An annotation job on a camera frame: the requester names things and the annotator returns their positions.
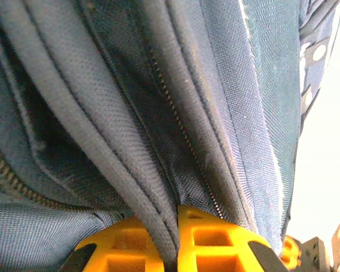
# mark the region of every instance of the metal zipper teeth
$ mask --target metal zipper teeth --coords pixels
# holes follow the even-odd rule
[[[224,218],[224,215],[223,215],[223,212],[218,204],[218,201],[215,199],[215,196],[213,194],[213,192],[211,191],[210,189],[210,186],[209,186],[209,182],[207,180],[207,177],[204,173],[204,170],[203,170],[203,166],[201,165],[201,163],[199,162],[199,159],[198,159],[198,156],[196,154],[196,152],[194,151],[194,148],[193,148],[193,145],[189,139],[189,136],[187,135],[186,131],[185,131],[185,128],[184,128],[184,124],[182,123],[182,120],[180,119],[178,113],[177,113],[177,110],[176,110],[176,107],[174,105],[174,102],[172,101],[172,98],[171,98],[171,95],[169,93],[169,90],[166,86],[166,84],[164,83],[164,79],[163,79],[163,75],[162,73],[160,72],[160,68],[159,68],[159,64],[158,62],[156,61],[156,58],[155,58],[155,55],[154,55],[154,52],[152,51],[152,49],[150,49],[150,54],[151,54],[151,59],[152,59],[152,64],[155,68],[155,71],[156,71],[156,74],[158,76],[158,79],[160,80],[160,85],[161,85],[161,92],[163,92],[166,97],[167,97],[167,100],[169,102],[169,105],[171,107],[171,110],[174,114],[174,117],[175,117],[175,120],[177,121],[177,124],[182,132],[182,136],[184,137],[184,139],[186,140],[186,143],[188,144],[188,147],[189,147],[189,150],[190,152],[193,154],[193,157],[195,159],[195,162],[197,163],[197,166],[198,166],[198,169],[204,179],[204,182],[205,182],[205,185],[207,187],[207,190],[209,192],[209,196],[211,198],[211,201],[216,209],[216,212],[218,213],[218,216],[220,218]]]
[[[3,154],[0,152],[0,188],[5,191],[5,193],[18,194],[25,199],[28,199],[36,204],[51,208],[53,210],[62,211],[93,211],[92,208],[74,206],[65,204],[62,202],[55,201],[44,195],[32,190],[27,186],[20,178],[15,174],[15,172],[6,163]]]

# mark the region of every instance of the zipper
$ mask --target zipper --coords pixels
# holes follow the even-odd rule
[[[188,134],[186,133],[184,124],[182,123],[182,120],[180,119],[180,116],[177,113],[176,107],[175,107],[174,102],[173,102],[173,100],[171,98],[169,90],[168,90],[166,84],[164,83],[163,74],[161,73],[160,68],[159,68],[159,64],[156,61],[156,58],[155,58],[155,55],[154,55],[154,51],[151,48],[150,48],[150,56],[151,56],[152,65],[153,65],[154,70],[155,70],[155,74],[156,74],[156,76],[157,76],[157,78],[159,80],[159,83],[160,83],[160,92],[165,94],[165,96],[167,98],[169,106],[171,107],[171,110],[173,112],[173,116],[175,118],[175,121],[177,122],[177,124],[178,124],[178,126],[179,126],[179,128],[181,130],[182,136],[186,140],[186,143],[188,144],[189,150],[192,153],[193,158],[195,159],[195,162],[196,162],[196,165],[197,165],[197,167],[198,167],[198,169],[200,171],[200,174],[202,175],[202,178],[203,178],[203,180],[205,182],[205,185],[207,187],[209,196],[210,196],[211,201],[212,201],[212,203],[213,203],[213,205],[214,205],[214,207],[216,209],[218,217],[220,217],[221,219],[224,219],[224,214],[222,212],[222,209],[220,208],[220,205],[219,205],[218,201],[216,200],[216,198],[214,196],[214,193],[210,189],[208,179],[207,179],[207,177],[206,177],[206,175],[204,173],[204,168],[201,165],[201,163],[199,162],[198,156],[197,156],[196,152],[194,151],[193,145],[192,145],[192,143],[191,143],[191,141],[189,139]]]
[[[53,210],[62,211],[86,211],[93,212],[89,207],[76,206],[65,204],[53,199],[50,199],[26,185],[12,170],[3,153],[0,151],[0,190],[5,194],[13,195],[15,197],[25,198],[35,204],[51,208]]]

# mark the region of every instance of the backpack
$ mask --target backpack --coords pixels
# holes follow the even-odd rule
[[[132,215],[167,271],[177,206],[280,253],[340,0],[0,0],[0,271],[55,271]]]

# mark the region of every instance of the yellow plastic object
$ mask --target yellow plastic object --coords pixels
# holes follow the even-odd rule
[[[164,264],[142,223],[125,219],[80,242],[97,245],[83,272],[164,272]]]
[[[300,251],[297,243],[289,236],[286,236],[281,253],[281,261],[289,270],[295,269],[301,265],[302,252]]]
[[[248,246],[268,242],[253,232],[189,206],[178,208],[178,272],[263,272]]]

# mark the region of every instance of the zipper track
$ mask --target zipper track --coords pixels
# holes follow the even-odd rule
[[[182,123],[182,120],[180,119],[180,116],[177,113],[176,107],[175,107],[174,102],[173,102],[173,100],[171,98],[169,90],[168,90],[166,84],[164,83],[163,74],[161,73],[160,68],[159,68],[159,64],[156,61],[156,58],[155,58],[155,55],[154,55],[154,51],[151,48],[150,48],[150,56],[151,56],[152,64],[153,64],[153,66],[155,68],[155,71],[156,71],[156,75],[157,75],[158,80],[160,82],[160,86],[161,86],[161,88],[160,88],[161,90],[160,91],[163,94],[165,94],[165,96],[166,96],[166,98],[167,98],[167,100],[169,102],[169,105],[171,107],[171,110],[172,110],[172,112],[174,114],[175,121],[177,122],[177,124],[178,124],[178,126],[179,126],[179,128],[180,128],[180,130],[182,132],[182,136],[186,140],[186,143],[188,144],[190,152],[193,154],[193,158],[195,159],[195,162],[196,162],[196,164],[198,166],[198,169],[199,169],[199,171],[200,171],[200,173],[201,173],[201,175],[202,175],[202,177],[204,179],[205,185],[206,185],[207,190],[209,192],[211,201],[212,201],[212,203],[213,203],[213,205],[214,205],[214,207],[216,209],[218,217],[220,217],[221,219],[224,219],[224,215],[223,215],[222,209],[220,208],[220,206],[218,204],[218,201],[215,199],[215,196],[214,196],[213,192],[210,189],[208,179],[207,179],[207,177],[206,177],[206,175],[204,173],[204,168],[201,165],[201,163],[199,162],[198,156],[197,156],[196,152],[194,151],[193,145],[192,145],[192,143],[191,143],[191,141],[189,139],[188,134],[186,133],[184,124]]]
[[[7,164],[3,153],[0,151],[0,190],[15,197],[23,197],[33,203],[53,210],[61,211],[93,211],[92,208],[65,204],[50,199],[26,185]]]

